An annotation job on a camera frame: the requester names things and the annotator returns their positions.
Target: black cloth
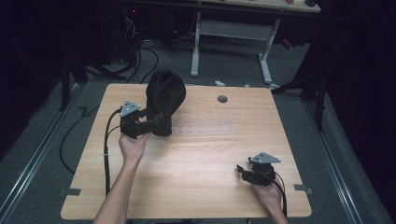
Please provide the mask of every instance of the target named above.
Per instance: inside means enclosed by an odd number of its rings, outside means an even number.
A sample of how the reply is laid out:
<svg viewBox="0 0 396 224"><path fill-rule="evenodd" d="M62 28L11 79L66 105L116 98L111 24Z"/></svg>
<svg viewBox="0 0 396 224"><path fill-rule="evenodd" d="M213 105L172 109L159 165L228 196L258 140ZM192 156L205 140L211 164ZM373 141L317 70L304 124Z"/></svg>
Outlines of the black cloth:
<svg viewBox="0 0 396 224"><path fill-rule="evenodd" d="M146 89L147 117L155 119L163 117L158 124L158 129L152 133L157 136L169 136L172 134L171 116L177 111L186 98L186 87L180 76L170 71L156 71Z"/></svg>

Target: forearm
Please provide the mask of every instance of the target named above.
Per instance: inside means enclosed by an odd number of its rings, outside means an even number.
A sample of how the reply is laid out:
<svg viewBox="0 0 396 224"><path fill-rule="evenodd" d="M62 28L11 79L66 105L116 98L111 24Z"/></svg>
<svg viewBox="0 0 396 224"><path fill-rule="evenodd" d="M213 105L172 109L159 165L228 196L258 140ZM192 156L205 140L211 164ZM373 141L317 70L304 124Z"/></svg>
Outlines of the forearm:
<svg viewBox="0 0 396 224"><path fill-rule="evenodd" d="M269 209L265 208L268 213L268 216L271 218L274 224L288 224L288 220L286 219L285 215L283 214L282 210L277 209Z"/></svg>
<svg viewBox="0 0 396 224"><path fill-rule="evenodd" d="M94 223L125 223L134 176L139 161L125 162L107 194Z"/></svg>

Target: table surface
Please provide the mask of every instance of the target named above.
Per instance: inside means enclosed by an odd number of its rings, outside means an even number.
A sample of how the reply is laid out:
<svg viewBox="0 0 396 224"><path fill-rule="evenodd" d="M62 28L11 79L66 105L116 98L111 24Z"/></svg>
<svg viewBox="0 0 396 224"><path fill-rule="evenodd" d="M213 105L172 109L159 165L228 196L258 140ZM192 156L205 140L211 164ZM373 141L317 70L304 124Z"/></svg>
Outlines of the table surface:
<svg viewBox="0 0 396 224"><path fill-rule="evenodd" d="M105 199L103 143L106 123L128 99L146 107L147 85L110 84L92 125L62 217L93 219ZM275 170L285 181L289 217L307 217L311 207L301 185L271 92L264 88L187 86L182 106L172 116L173 133L152 135L139 165L128 218L267 217L236 164L248 169L248 157L260 152L281 159ZM218 96L228 98L220 103ZM115 116L111 127L119 125ZM111 184L122 156L119 132L109 136Z"/></svg>
<svg viewBox="0 0 396 224"><path fill-rule="evenodd" d="M288 4L285 0L202 0L203 3L229 4L245 7L264 7L282 9L299 12L320 12L320 7L316 4L309 7L304 0L294 0L293 4Z"/></svg>

